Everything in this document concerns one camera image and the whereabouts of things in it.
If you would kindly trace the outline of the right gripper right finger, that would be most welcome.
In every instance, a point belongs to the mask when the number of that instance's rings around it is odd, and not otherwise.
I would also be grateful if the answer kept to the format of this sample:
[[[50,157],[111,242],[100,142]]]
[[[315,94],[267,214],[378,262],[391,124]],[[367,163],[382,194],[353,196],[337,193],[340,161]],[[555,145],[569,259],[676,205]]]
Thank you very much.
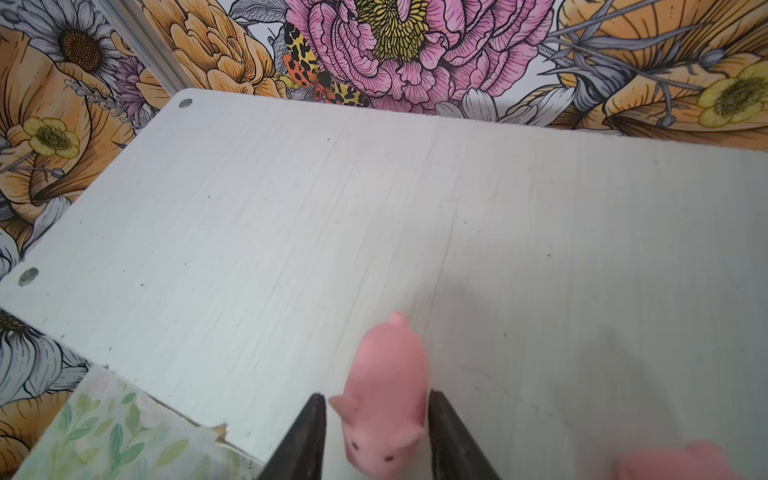
[[[434,480],[500,480],[443,392],[430,391],[427,414]]]

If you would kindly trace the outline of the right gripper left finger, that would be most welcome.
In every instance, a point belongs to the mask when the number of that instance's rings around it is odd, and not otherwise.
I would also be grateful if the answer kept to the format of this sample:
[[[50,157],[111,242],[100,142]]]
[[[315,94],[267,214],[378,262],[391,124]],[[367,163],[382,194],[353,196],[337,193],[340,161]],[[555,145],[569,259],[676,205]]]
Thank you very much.
[[[326,399],[312,394],[257,480],[321,480],[327,431]]]

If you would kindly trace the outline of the pink pig toy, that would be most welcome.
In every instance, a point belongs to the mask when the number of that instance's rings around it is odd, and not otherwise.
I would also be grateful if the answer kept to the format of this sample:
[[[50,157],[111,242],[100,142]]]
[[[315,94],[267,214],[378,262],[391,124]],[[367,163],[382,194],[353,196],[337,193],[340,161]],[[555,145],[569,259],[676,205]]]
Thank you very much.
[[[650,449],[629,454],[619,461],[617,478],[738,480],[742,476],[730,466],[718,444],[699,440],[681,449]]]
[[[328,399],[348,461],[368,476],[395,478],[427,436],[429,390],[428,353],[408,317],[395,312],[369,329],[343,393]]]

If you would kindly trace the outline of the pink pig toy front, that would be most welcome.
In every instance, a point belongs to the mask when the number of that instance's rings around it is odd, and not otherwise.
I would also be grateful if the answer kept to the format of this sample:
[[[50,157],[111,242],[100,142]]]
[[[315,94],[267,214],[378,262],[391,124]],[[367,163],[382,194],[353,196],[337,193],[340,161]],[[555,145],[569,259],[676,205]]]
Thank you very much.
[[[738,480],[742,476],[730,466],[718,444],[699,440],[681,449],[650,449],[629,454],[619,461],[617,478]]]

